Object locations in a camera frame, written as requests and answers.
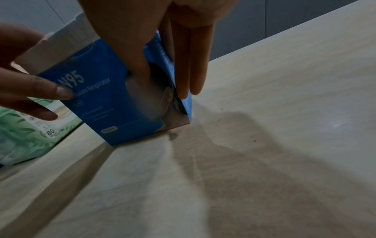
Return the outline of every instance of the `gray wall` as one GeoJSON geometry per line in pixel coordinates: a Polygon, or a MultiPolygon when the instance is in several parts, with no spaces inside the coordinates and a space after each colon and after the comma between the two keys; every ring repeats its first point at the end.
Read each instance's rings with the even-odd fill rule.
{"type": "MultiPolygon", "coordinates": [[[[355,0],[240,0],[217,23],[210,59],[218,58],[355,0]]],[[[81,11],[77,0],[0,0],[0,20],[56,31],[81,11]]]]}

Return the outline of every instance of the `blue box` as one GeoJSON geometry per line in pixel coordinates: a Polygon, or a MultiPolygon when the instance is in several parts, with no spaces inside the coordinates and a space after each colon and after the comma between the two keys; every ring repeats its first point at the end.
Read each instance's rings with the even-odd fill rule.
{"type": "Polygon", "coordinates": [[[15,63],[30,74],[71,88],[75,98],[63,103],[110,145],[117,145],[186,125],[192,119],[192,96],[177,97],[174,64],[158,33],[144,46],[144,53],[152,91],[137,84],[80,14],[15,63]]]}

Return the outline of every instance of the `ear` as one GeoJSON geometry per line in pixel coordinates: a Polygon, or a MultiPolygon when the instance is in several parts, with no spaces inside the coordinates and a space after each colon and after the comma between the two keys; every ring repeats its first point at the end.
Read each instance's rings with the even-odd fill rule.
{"type": "Polygon", "coordinates": [[[172,102],[174,100],[174,92],[172,91],[172,88],[167,87],[165,94],[168,102],[172,102]]]}

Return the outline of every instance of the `table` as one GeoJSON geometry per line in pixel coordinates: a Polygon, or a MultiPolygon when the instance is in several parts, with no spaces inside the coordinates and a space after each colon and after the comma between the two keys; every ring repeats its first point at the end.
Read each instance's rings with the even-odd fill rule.
{"type": "Polygon", "coordinates": [[[376,1],[210,62],[190,125],[81,126],[0,183],[0,237],[376,237],[376,1]]]}

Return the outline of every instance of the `hand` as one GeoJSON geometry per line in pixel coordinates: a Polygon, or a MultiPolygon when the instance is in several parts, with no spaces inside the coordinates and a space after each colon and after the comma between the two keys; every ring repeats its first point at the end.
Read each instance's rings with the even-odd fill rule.
{"type": "Polygon", "coordinates": [[[214,24],[237,0],[78,0],[97,34],[145,84],[150,76],[143,46],[161,33],[175,59],[178,96],[199,94],[205,82],[214,24]]]}
{"type": "Polygon", "coordinates": [[[43,38],[40,32],[0,22],[0,106],[43,120],[58,116],[27,97],[69,100],[73,92],[51,81],[24,74],[11,66],[20,54],[43,38]]]}

